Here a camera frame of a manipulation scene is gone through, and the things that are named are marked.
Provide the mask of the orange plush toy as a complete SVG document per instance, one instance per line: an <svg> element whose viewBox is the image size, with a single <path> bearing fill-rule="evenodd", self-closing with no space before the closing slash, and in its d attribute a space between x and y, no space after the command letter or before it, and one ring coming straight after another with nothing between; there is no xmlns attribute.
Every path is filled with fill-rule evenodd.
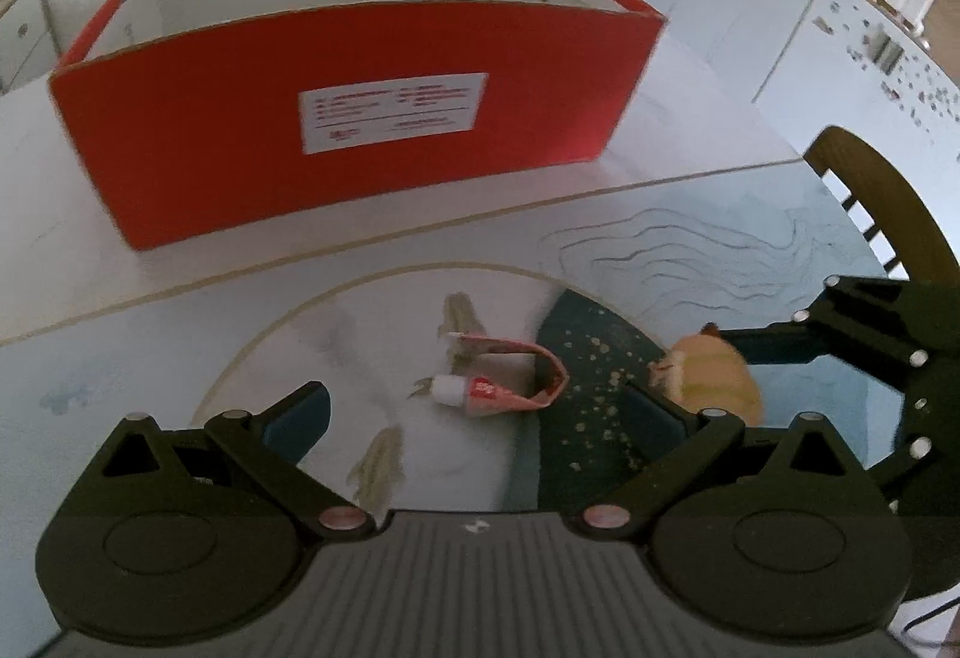
<svg viewBox="0 0 960 658"><path fill-rule="evenodd" d="M680 338L647 369L649 387L688 413L716 408L735 414L747 426L763 424L763 396L747 360L714 323Z"/></svg>

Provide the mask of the red cardboard box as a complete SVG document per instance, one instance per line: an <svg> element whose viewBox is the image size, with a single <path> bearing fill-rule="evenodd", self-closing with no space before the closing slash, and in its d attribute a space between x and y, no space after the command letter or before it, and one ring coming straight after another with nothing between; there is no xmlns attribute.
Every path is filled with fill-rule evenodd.
<svg viewBox="0 0 960 658"><path fill-rule="evenodd" d="M594 160L664 25L644 0L106 0L49 89L149 250Z"/></svg>

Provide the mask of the wooden chair right side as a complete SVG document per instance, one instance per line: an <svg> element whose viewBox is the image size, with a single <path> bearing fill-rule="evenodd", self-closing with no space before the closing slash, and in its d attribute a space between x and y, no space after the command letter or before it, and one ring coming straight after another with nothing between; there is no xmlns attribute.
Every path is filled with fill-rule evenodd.
<svg viewBox="0 0 960 658"><path fill-rule="evenodd" d="M861 236L869 245L889 246L880 257L889 278L957 286L958 260L946 236L910 182L850 130L823 128L805 149L804 161L822 181L838 179L846 190L841 206L869 216Z"/></svg>

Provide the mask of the white wall cabinet unit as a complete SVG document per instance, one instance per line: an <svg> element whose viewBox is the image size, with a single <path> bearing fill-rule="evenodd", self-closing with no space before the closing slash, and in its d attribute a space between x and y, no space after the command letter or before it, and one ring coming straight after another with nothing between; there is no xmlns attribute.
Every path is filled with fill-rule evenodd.
<svg viewBox="0 0 960 658"><path fill-rule="evenodd" d="M646 2L794 146L828 125L957 145L957 85L869 0Z"/></svg>

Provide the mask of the white sideboard cabinet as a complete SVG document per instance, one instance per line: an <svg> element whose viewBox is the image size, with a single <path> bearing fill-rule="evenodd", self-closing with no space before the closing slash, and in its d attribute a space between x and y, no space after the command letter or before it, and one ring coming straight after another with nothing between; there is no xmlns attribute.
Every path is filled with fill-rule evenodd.
<svg viewBox="0 0 960 658"><path fill-rule="evenodd" d="M47 0L2 0L0 82L2 92L47 75L60 57Z"/></svg>

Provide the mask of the pink tube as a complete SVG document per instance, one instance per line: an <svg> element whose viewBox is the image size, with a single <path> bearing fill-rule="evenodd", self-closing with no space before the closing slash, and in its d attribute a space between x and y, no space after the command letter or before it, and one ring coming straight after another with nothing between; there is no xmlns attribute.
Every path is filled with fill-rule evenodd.
<svg viewBox="0 0 960 658"><path fill-rule="evenodd" d="M467 416L537 413L563 393L569 374L544 346L480 333L449 333L449 371L427 380L427 397Z"/></svg>

